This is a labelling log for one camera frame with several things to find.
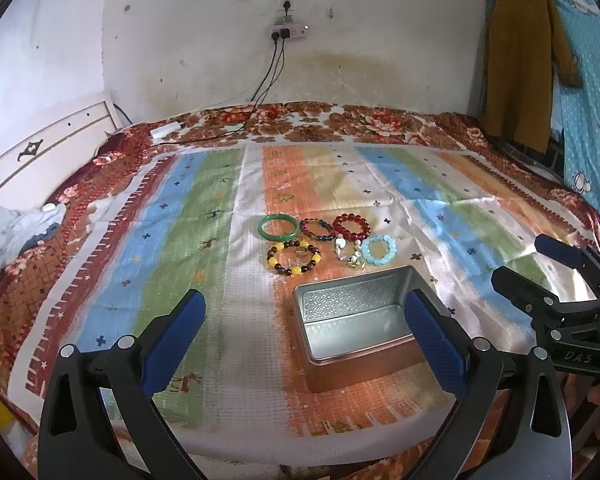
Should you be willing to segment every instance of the dark bead bracelet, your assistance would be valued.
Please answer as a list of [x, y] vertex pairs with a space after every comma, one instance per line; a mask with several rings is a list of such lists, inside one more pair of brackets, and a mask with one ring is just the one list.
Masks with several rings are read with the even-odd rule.
[[[317, 235], [316, 233], [310, 231], [308, 226], [312, 224], [319, 225], [321, 228], [327, 231], [328, 234]], [[333, 227], [324, 220], [320, 220], [319, 218], [305, 218], [304, 220], [301, 220], [300, 232], [307, 238], [315, 240], [316, 242], [329, 242], [333, 240], [336, 235], [335, 231], [333, 230]]]

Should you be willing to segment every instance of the electrical outlet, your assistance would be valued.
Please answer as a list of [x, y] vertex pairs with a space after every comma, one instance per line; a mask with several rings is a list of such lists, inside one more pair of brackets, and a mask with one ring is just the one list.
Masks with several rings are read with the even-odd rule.
[[280, 33], [281, 28], [289, 29], [290, 40], [301, 40], [309, 34], [309, 25], [305, 25], [304, 23], [282, 23], [281, 25], [274, 25], [271, 31]]
[[[282, 10], [283, 12], [285, 11], [285, 2], [287, 0], [280, 0], [280, 5], [278, 7], [278, 10]], [[288, 12], [294, 12], [296, 10], [296, 6], [298, 5], [298, 0], [288, 0], [288, 2], [291, 4], [291, 7], [289, 7], [289, 11]]]

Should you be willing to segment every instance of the white wall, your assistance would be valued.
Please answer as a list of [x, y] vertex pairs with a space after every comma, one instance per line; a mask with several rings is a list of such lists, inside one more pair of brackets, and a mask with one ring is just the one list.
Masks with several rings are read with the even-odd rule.
[[[106, 0], [104, 74], [113, 100], [134, 121], [247, 101], [272, 54], [278, 3]], [[311, 36], [287, 45], [270, 101], [474, 108], [484, 0], [298, 0], [294, 16]]]
[[[103, 89], [134, 121], [246, 102], [278, 3], [14, 0], [0, 20], [0, 154]], [[287, 45], [268, 100], [471, 113], [483, 14], [484, 0], [298, 0], [310, 37]]]
[[104, 0], [14, 0], [0, 20], [0, 154], [104, 90]]

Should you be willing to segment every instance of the blue stripe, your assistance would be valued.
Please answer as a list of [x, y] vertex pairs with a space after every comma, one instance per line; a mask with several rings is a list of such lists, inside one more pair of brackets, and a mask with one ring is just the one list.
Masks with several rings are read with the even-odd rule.
[[[505, 264], [503, 257], [497, 250], [477, 237], [472, 226], [456, 212], [458, 206], [453, 207], [448, 202], [448, 197], [410, 171], [407, 165], [393, 158], [388, 150], [360, 147], [358, 151], [384, 175], [385, 179], [405, 199], [410, 200], [410, 206], [414, 206], [418, 210], [437, 239], [448, 247], [458, 268], [466, 270], [467, 279], [474, 286], [478, 296], [491, 304], [509, 322], [519, 325], [523, 330], [530, 331], [528, 316], [493, 290], [491, 272], [485, 272], [481, 268], [480, 261], [492, 269], [502, 266]], [[382, 153], [381, 161], [378, 159], [378, 153]], [[477, 206], [463, 203], [460, 207]], [[442, 215], [444, 221], [440, 221], [438, 215]], [[450, 235], [452, 232], [458, 233], [459, 237], [453, 238]], [[475, 254], [469, 254], [468, 248], [474, 248]]]
[[121, 240], [122, 250], [118, 250], [109, 264], [110, 270], [103, 274], [107, 282], [98, 286], [86, 320], [74, 329], [71, 339], [80, 331], [76, 342], [80, 351], [110, 348], [119, 337], [133, 330], [142, 306], [144, 283], [160, 261], [164, 241], [182, 212], [206, 153], [177, 157], [154, 197], [142, 208], [142, 217], [132, 223]]

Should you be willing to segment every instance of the green jade bangle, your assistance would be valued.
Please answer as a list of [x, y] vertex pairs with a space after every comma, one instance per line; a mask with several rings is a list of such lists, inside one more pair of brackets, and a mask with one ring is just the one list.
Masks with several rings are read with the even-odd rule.
[[[284, 220], [293, 225], [294, 230], [286, 235], [270, 235], [264, 230], [264, 224], [270, 222], [271, 220]], [[289, 240], [293, 240], [298, 233], [300, 232], [300, 223], [298, 220], [289, 215], [276, 214], [276, 215], [267, 215], [258, 224], [258, 234], [262, 236], [265, 240], [269, 240], [270, 242], [288, 242]]]

